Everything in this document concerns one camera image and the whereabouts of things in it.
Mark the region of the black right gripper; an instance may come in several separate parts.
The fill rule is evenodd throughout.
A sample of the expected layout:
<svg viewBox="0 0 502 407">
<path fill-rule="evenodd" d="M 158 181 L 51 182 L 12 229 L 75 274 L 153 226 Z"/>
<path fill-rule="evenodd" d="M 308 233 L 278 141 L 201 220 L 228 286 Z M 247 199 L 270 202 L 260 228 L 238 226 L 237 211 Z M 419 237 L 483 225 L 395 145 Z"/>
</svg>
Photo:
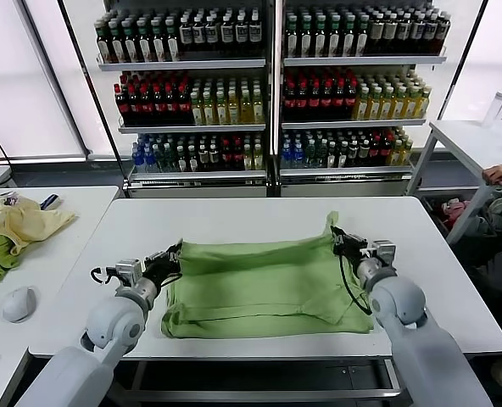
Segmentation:
<svg viewBox="0 0 502 407">
<path fill-rule="evenodd" d="M 368 242 L 363 237 L 349 235 L 339 227 L 331 228 L 334 239 L 334 253 L 343 254 L 349 260 L 361 260 L 365 257 L 364 251 L 368 248 Z"/>
</svg>

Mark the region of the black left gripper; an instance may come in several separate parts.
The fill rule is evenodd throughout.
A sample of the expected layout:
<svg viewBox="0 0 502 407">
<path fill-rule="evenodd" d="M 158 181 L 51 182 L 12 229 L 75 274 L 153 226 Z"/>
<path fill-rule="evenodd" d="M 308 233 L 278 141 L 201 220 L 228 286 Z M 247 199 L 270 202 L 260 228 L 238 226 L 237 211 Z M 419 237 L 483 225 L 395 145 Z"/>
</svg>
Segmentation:
<svg viewBox="0 0 502 407">
<path fill-rule="evenodd" d="M 171 277 L 180 275 L 179 257 L 183 240 L 170 245 L 165 252 L 156 253 L 144 260 L 145 270 L 142 276 L 155 285 L 162 285 Z"/>
</svg>

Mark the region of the person bare hand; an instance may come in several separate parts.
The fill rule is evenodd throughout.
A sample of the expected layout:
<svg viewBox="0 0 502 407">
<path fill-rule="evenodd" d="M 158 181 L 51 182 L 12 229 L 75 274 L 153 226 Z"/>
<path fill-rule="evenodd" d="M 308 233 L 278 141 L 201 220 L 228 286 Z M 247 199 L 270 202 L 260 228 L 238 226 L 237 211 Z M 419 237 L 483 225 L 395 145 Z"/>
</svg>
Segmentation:
<svg viewBox="0 0 502 407">
<path fill-rule="evenodd" d="M 488 185 L 502 186 L 502 165 L 495 165 L 482 172 L 482 178 Z"/>
</svg>

